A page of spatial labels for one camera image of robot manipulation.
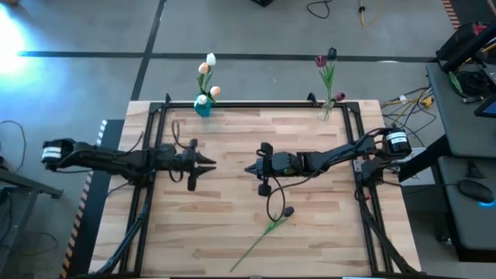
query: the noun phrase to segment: green flower stem on table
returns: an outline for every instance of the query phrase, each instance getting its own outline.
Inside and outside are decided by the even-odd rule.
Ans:
[[[240,257],[240,259],[236,262],[236,264],[234,265],[234,267],[231,268],[231,270],[229,271],[230,273],[233,272],[233,270],[238,266],[239,263],[241,263],[241,261],[246,257],[248,256],[248,254],[253,250],[253,248],[255,248],[255,246],[267,235],[269,234],[270,232],[272,232],[273,230],[275,230],[278,226],[282,225],[284,222],[286,222],[288,219],[285,218],[285,219],[281,219],[279,220],[278,222],[271,222],[268,226],[267,226],[267,229],[265,229],[265,232],[262,234],[261,237],[259,237],[257,239],[257,241]]]

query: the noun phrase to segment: concrete floor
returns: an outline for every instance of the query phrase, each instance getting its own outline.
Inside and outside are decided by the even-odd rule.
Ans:
[[[52,174],[43,169],[43,141],[70,137],[93,143],[103,119],[124,117],[141,64],[141,58],[12,54],[20,50],[142,53],[159,2],[22,0],[15,8],[0,5],[0,57],[8,61],[0,65],[0,120],[13,119],[26,131],[26,162],[19,173],[64,189],[61,200],[39,199],[27,228],[53,234],[59,249],[30,260],[13,257],[9,277],[58,276],[82,191],[84,174]],[[381,13],[376,24],[367,28],[360,25],[358,2],[331,2],[328,19],[310,15],[305,8],[309,2],[275,0],[263,9],[248,0],[168,0],[153,52],[313,55],[331,46],[348,56],[434,57],[453,33],[440,0],[384,0],[382,8],[368,1],[367,18],[378,9]],[[161,100],[165,93],[175,100],[191,100],[199,62],[152,59],[139,100]],[[220,99],[224,100],[303,99],[310,91],[324,97],[311,61],[220,60],[212,84],[222,87]],[[383,102],[425,86],[424,63],[343,61],[336,68],[334,90],[346,92],[350,99]],[[436,107],[431,113],[439,115]],[[429,116],[419,113],[409,119],[408,126],[417,129],[428,121]],[[425,144],[442,134],[439,118],[418,133]],[[411,140],[413,146],[420,146],[415,137]],[[0,154],[15,166],[19,138],[14,128],[0,129],[0,141]],[[424,271],[492,277],[493,264],[461,264],[452,252],[433,242],[425,229],[427,222],[416,221],[422,218],[413,216],[412,228]],[[24,240],[33,242],[29,234]],[[47,241],[36,241],[31,248],[46,247]],[[440,253],[451,256],[439,262],[432,255]]]

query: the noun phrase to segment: white tulip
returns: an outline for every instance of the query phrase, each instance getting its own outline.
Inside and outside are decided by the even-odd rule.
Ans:
[[[206,104],[207,103],[207,96],[199,95],[198,98],[196,98],[196,102],[200,105]]]
[[[216,63],[217,63],[217,60],[215,58],[215,55],[213,53],[209,53],[207,55],[207,64],[209,66],[215,66]]]

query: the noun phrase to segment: wooden table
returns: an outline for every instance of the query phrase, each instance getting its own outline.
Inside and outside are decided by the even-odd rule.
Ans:
[[[359,103],[366,131],[384,126],[378,101]],[[129,104],[120,150],[132,147],[144,131],[149,104]],[[167,110],[163,142],[174,141],[171,121],[178,120],[180,141],[198,138],[199,150],[217,161],[217,170],[202,175],[194,192],[187,190],[187,179],[174,183],[165,171],[157,175],[142,276],[370,275],[359,206],[353,198],[355,182],[350,162],[287,189],[287,205],[295,208],[295,214],[229,272],[269,222],[266,199],[257,194],[260,181],[243,171],[257,158],[255,150],[260,142],[271,143],[274,152],[323,151],[347,143],[341,109],[333,110],[327,122],[317,120],[317,112],[316,108],[216,108],[209,119],[201,119],[193,109]],[[392,175],[385,178],[397,182]],[[281,183],[299,180],[281,179]],[[113,177],[110,188],[124,182],[121,177]],[[387,236],[420,270],[401,189],[383,184],[377,190]],[[128,187],[107,198],[90,271],[101,267],[122,241],[132,194],[133,188]],[[274,197],[271,203],[271,210],[281,210],[280,197]],[[377,239],[374,245],[383,268]]]

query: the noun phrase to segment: power cable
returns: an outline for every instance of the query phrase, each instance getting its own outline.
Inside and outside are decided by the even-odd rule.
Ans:
[[[316,16],[320,19],[327,19],[331,13],[331,9],[329,8],[329,3],[331,2],[332,0],[323,0],[323,1],[317,1],[317,2],[312,2],[310,4],[307,5],[307,11],[310,12],[311,14],[313,14],[313,16]],[[316,13],[314,13],[311,9],[310,9],[310,6],[312,5],[317,5],[317,4],[324,4],[327,9],[327,13],[322,16],[322,15],[317,15]]]

